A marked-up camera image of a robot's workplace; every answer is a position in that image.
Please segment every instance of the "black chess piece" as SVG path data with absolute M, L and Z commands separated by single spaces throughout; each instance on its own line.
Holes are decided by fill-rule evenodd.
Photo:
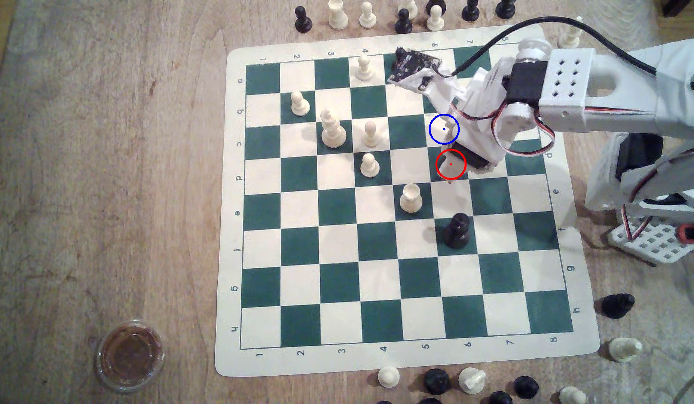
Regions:
M 472 22 L 479 18 L 479 0 L 467 0 L 467 5 L 462 9 L 462 19 L 464 21 Z
M 519 376 L 514 380 L 514 391 L 522 400 L 530 400 L 539 392 L 539 383 L 530 376 Z
M 512 399 L 504 391 L 495 391 L 489 395 L 489 404 L 512 404 Z
M 441 7 L 441 15 L 447 11 L 447 3 L 444 0 L 429 0 L 427 2 L 427 15 L 432 15 L 432 6 Z
M 312 29 L 312 20 L 306 16 L 306 10 L 303 6 L 297 6 L 294 9 L 294 15 L 297 16 L 297 21 L 294 22 L 294 28 L 301 32 L 309 32 Z
M 458 250 L 469 243 L 469 224 L 471 219 L 467 214 L 459 212 L 452 216 L 452 220 L 444 227 L 444 244 L 447 247 Z
M 501 19 L 512 18 L 516 12 L 516 7 L 514 6 L 515 1 L 516 0 L 501 0 L 494 10 L 496 16 Z
M 436 397 L 427 397 L 419 401 L 417 404 L 441 404 L 441 401 L 439 401 L 439 399 Z
M 430 369 L 424 373 L 424 387 L 431 395 L 444 394 L 452 388 L 449 374 L 442 369 Z
M 396 48 L 396 52 L 394 52 L 394 61 L 392 62 L 392 73 L 396 69 L 397 64 L 404 59 L 406 56 L 406 50 L 403 47 L 398 47 Z
M 636 300 L 628 293 L 619 293 L 618 295 L 606 296 L 602 302 L 601 310 L 604 315 L 618 320 L 624 317 L 633 307 Z
M 409 21 L 409 10 L 401 9 L 399 10 L 399 19 L 394 25 L 394 30 L 397 34 L 408 34 L 412 32 L 412 22 Z

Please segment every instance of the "chessboard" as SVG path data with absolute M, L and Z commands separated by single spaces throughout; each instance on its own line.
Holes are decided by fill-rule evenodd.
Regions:
M 494 171 L 449 183 L 437 173 L 437 115 L 387 84 L 397 46 L 453 69 L 504 27 L 241 48 L 227 58 L 215 365 L 265 376 L 568 356 L 599 336 L 563 137 L 539 157 L 507 154 Z M 458 75 L 513 57 L 533 25 Z M 355 77 L 370 58 L 374 75 Z M 291 111 L 300 91 L 311 109 Z M 345 128 L 321 140 L 329 107 Z M 365 123 L 383 141 L 361 142 Z M 432 129 L 444 125 L 435 120 Z M 514 150 L 547 141 L 532 129 Z M 362 156 L 380 164 L 360 173 Z M 405 184 L 423 206 L 399 206 Z M 472 217 L 460 250 L 441 232 Z

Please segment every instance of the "red circle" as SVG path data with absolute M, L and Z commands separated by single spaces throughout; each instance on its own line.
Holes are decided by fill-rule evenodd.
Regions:
M 459 175 L 457 175 L 457 176 L 454 177 L 454 178 L 444 177 L 444 176 L 441 174 L 441 172 L 439 172 L 439 157 L 440 157 L 442 154 L 444 154 L 445 152 L 448 152 L 448 151 L 450 151 L 450 150 L 453 150 L 453 151 L 459 153 L 459 155 L 462 156 L 462 159 L 464 159 L 464 170 L 462 170 L 462 173 L 459 174 Z M 467 158 L 464 157 L 464 154 L 462 154 L 462 152 L 460 152 L 459 150 L 456 150 L 456 149 L 446 149 L 446 150 L 442 151 L 441 153 L 439 153 L 439 154 L 437 155 L 437 161 L 434 162 L 434 167 L 437 168 L 437 174 L 438 174 L 440 177 L 442 177 L 443 179 L 448 180 L 448 181 L 456 180 L 456 179 L 459 179 L 459 177 L 461 177 L 462 175 L 464 175 L 465 172 L 467 172 Z

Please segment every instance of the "white chess piece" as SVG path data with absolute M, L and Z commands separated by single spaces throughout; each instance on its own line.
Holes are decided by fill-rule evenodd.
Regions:
M 609 343 L 609 354 L 616 362 L 629 362 L 641 353 L 643 345 L 635 338 L 618 337 Z
M 422 208 L 421 190 L 415 184 L 407 184 L 401 192 L 399 206 L 408 214 L 415 214 Z
M 576 17 L 576 21 L 582 22 L 582 18 L 578 16 Z M 583 31 L 580 28 L 569 25 L 567 32 L 559 35 L 557 45 L 559 48 L 578 48 L 580 41 L 579 37 L 581 36 L 582 32 Z
M 335 30 L 343 30 L 344 27 L 347 26 L 347 23 L 349 23 L 349 18 L 342 9 L 344 7 L 342 0 L 330 0 L 328 5 L 330 7 L 330 18 L 327 22 L 329 22 L 330 27 Z
M 340 125 L 340 120 L 326 108 L 322 111 L 320 117 L 322 118 L 322 128 L 324 128 L 322 131 L 324 144 L 333 149 L 343 145 L 347 140 L 347 133 Z
M 441 29 L 444 28 L 444 19 L 441 18 L 440 5 L 435 4 L 431 9 L 429 9 L 427 28 L 429 28 L 429 31 L 441 31 Z
M 381 143 L 382 135 L 377 133 L 377 124 L 372 121 L 367 121 L 364 124 L 364 136 L 362 137 L 362 143 L 370 149 L 377 147 L 377 144 Z
M 359 16 L 359 24 L 365 28 L 371 28 L 377 24 L 377 16 L 372 12 L 372 4 L 369 1 L 362 3 L 362 15 Z
M 474 367 L 468 367 L 459 373 L 459 386 L 467 394 L 477 394 L 484 389 L 486 372 Z
M 295 91 L 291 94 L 292 112 L 297 116 L 305 116 L 309 112 L 309 101 L 302 96 L 302 93 Z
M 362 165 L 359 170 L 367 178 L 372 178 L 379 174 L 379 162 L 374 160 L 374 154 L 367 153 L 362 156 Z
M 567 386 L 559 392 L 559 404 L 586 404 L 586 395 L 574 386 Z
M 399 371 L 396 367 L 385 366 L 377 373 L 379 384 L 387 389 L 391 389 L 399 383 Z
M 357 60 L 359 69 L 357 69 L 357 78 L 361 81 L 367 81 L 374 76 L 374 70 L 369 66 L 369 56 L 361 55 Z
M 409 12 L 409 19 L 415 19 L 416 15 L 419 14 L 419 9 L 416 8 L 416 3 L 414 0 L 399 0 L 396 5 L 396 15 L 399 16 L 399 10 L 406 9 Z

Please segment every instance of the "wood grain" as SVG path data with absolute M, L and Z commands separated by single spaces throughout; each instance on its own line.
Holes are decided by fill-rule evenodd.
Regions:
M 424 1 L 419 1 L 420 9 Z M 584 17 L 627 50 L 660 42 L 651 0 L 517 2 L 518 22 Z M 375 1 L 378 24 L 339 32 L 324 1 L 304 5 L 315 27 L 294 30 L 295 1 L 35 0 L 17 6 L 0 75 L 0 403 L 214 402 L 416 403 L 425 368 L 401 371 L 395 389 L 374 372 L 226 378 L 215 371 L 215 295 L 229 51 L 255 45 L 390 34 L 395 1 Z M 445 29 L 508 22 L 482 0 L 474 24 L 450 4 Z M 424 31 L 424 14 L 415 31 Z M 547 36 L 560 32 L 551 24 Z M 593 45 L 587 38 L 584 46 Z M 605 246 L 612 214 L 580 201 L 604 134 L 567 134 L 577 226 L 594 298 L 630 292 L 624 319 L 599 317 L 603 341 L 635 336 L 631 364 L 599 354 L 476 364 L 488 374 L 477 403 L 521 374 L 536 403 L 576 385 L 602 403 L 694 403 L 694 254 L 651 267 Z M 157 381 L 117 395 L 93 373 L 100 338 L 143 318 L 166 342 Z M 456 376 L 463 366 L 444 367 Z
M 677 16 L 659 17 L 658 28 L 664 43 L 694 38 L 694 0 Z

